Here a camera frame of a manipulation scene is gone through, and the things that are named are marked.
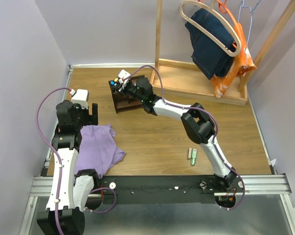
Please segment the green stapler remover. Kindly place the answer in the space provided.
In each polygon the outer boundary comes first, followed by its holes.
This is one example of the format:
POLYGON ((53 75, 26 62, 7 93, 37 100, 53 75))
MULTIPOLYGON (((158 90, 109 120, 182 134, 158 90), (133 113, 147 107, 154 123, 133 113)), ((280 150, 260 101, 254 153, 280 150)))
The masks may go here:
POLYGON ((197 149, 192 149, 191 158, 190 158, 191 166, 194 166, 196 164, 196 158, 197 158, 197 149))

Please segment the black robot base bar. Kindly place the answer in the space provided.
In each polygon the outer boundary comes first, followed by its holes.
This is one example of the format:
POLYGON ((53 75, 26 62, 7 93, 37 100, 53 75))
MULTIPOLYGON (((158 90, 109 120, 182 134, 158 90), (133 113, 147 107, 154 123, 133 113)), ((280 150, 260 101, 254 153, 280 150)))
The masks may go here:
POLYGON ((113 186, 117 204, 214 204, 218 197, 242 195, 236 178, 227 189, 217 186, 213 175, 105 176, 96 187, 113 186))

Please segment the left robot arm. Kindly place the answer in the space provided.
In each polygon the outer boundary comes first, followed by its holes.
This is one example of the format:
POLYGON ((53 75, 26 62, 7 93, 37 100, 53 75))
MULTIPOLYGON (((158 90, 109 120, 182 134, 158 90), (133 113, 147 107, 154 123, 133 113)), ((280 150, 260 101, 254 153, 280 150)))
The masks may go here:
POLYGON ((81 235, 85 229, 84 209, 89 193, 99 189, 95 169, 74 172, 82 140, 81 129, 97 124, 87 101, 65 100, 56 106, 58 124, 51 141, 54 152, 52 188, 45 212, 37 223, 45 235, 81 235))

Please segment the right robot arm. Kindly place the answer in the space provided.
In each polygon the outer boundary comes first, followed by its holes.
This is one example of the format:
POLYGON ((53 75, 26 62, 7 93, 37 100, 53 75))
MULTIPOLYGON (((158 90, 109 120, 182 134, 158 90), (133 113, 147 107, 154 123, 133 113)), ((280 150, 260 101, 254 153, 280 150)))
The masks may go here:
POLYGON ((138 78, 135 83, 117 78, 110 84, 114 91, 139 101, 146 113, 181 121, 189 139, 199 144, 210 161, 216 189, 226 192, 233 187, 238 175, 219 146, 215 119, 202 105, 181 105, 161 98, 153 92, 146 77, 138 78))

